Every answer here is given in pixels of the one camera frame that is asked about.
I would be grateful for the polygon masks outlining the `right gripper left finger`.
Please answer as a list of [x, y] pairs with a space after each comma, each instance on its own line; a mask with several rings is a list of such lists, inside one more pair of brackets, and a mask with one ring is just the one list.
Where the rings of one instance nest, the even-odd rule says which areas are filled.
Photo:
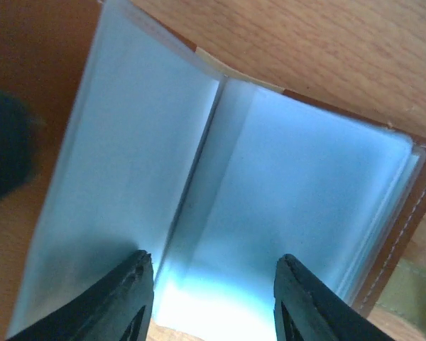
[[145, 340], [153, 308], [151, 255], [138, 250], [84, 293], [10, 340]]

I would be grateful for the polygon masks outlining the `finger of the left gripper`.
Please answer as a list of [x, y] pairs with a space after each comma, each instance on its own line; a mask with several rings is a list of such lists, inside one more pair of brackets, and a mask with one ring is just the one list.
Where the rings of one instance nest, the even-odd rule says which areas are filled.
[[37, 127], [30, 108], [0, 90], [0, 199], [35, 177]]

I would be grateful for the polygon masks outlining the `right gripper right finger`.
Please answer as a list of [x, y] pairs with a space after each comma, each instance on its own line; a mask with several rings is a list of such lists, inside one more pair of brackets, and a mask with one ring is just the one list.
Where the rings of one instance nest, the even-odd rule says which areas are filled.
[[391, 340], [350, 308], [292, 254], [277, 263], [273, 286], [278, 340]]

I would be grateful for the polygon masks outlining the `brown leather card holder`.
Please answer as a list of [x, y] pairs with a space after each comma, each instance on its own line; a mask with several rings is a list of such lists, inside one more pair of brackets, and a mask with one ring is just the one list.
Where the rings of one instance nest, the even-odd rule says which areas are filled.
[[107, 1], [8, 334], [134, 249], [154, 320], [204, 340], [277, 337], [284, 254], [366, 314], [425, 211], [425, 138], [221, 70]]

